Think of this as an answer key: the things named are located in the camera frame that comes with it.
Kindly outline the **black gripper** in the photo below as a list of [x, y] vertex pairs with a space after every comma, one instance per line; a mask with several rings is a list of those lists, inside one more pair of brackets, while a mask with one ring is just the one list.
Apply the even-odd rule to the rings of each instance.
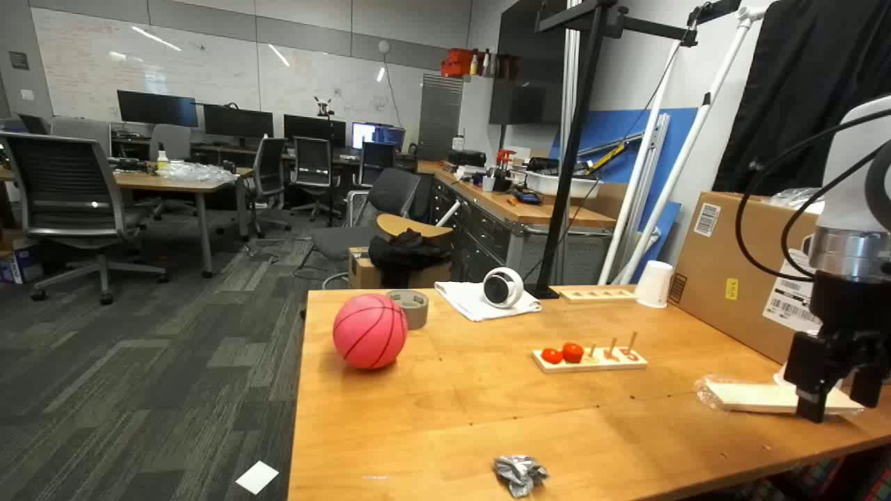
[[815, 274], [811, 312], [822, 319], [815, 335], [796, 334], [786, 377], [796, 383], [796, 411], [825, 419], [826, 386], [853, 377], [850, 397], [876, 405], [888, 376], [891, 283]]

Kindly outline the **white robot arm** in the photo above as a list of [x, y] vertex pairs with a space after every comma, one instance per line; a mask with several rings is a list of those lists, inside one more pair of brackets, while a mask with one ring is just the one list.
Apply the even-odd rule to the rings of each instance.
[[811, 312], [815, 334], [794, 334], [786, 377], [796, 413], [825, 419], [826, 392], [853, 377], [850, 397], [876, 405], [891, 358], [891, 97], [843, 114], [825, 163], [815, 220]]

